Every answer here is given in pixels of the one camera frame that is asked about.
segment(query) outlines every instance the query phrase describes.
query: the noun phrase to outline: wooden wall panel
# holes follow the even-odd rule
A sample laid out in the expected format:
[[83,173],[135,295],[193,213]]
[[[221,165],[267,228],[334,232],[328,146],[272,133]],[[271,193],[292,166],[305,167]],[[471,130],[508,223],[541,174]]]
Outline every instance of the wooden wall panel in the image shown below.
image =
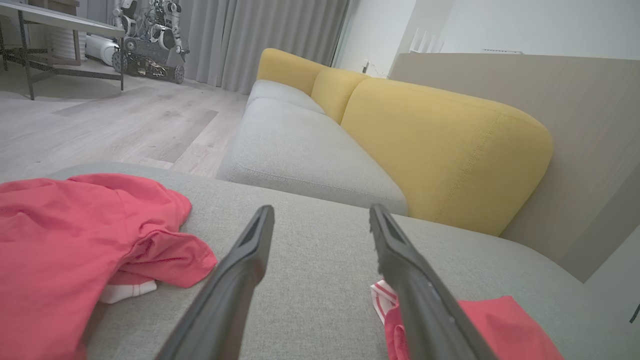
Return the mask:
[[502,237],[586,281],[640,223],[621,201],[640,202],[640,61],[401,54],[390,78],[503,102],[551,132],[549,169]]

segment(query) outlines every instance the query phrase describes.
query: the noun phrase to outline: wooden floor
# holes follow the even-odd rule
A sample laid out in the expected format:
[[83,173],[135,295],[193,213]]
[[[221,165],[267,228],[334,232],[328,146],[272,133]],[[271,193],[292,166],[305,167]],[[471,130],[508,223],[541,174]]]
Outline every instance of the wooden floor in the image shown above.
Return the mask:
[[[95,161],[214,177],[247,96],[185,80],[53,76],[28,98],[24,68],[0,65],[0,183]],[[83,69],[113,69],[88,60]]]

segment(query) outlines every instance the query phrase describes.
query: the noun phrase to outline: table top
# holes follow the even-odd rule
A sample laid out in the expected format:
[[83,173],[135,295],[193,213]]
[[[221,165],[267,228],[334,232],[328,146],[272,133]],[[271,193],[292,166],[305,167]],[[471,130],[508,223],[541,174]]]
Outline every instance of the table top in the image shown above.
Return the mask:
[[59,28],[86,31],[88,33],[104,35],[106,37],[123,37],[124,30],[115,26],[103,24],[101,22],[84,19],[66,13],[55,12],[37,6],[20,4],[13,1],[7,3],[0,2],[0,15],[18,17],[18,11],[22,11],[25,21],[37,22],[39,24],[57,26]]

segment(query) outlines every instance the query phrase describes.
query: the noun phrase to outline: red cloth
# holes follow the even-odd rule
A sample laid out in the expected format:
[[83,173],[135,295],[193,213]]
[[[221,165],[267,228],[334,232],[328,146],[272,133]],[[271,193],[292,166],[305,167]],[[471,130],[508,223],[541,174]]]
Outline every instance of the red cloth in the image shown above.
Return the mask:
[[[513,297],[458,303],[498,359],[564,360],[547,333]],[[385,336],[389,360],[409,360],[398,303],[385,317]]]
[[0,185],[0,359],[82,357],[109,281],[202,280],[216,257],[178,232],[190,211],[185,196],[122,174]]

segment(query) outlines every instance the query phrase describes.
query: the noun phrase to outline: yellow cushion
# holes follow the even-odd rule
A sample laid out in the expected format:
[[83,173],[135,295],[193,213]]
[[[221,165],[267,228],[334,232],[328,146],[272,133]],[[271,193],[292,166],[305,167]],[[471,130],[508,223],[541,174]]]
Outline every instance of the yellow cushion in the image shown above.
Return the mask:
[[366,78],[367,75],[359,72],[328,67],[316,77],[311,98],[331,119],[340,124],[353,89]]
[[510,106],[366,79],[342,119],[402,189],[409,215],[499,235],[547,169],[552,139]]
[[265,49],[260,57],[257,79],[293,86],[311,96],[318,72],[326,68],[322,64],[278,49]]

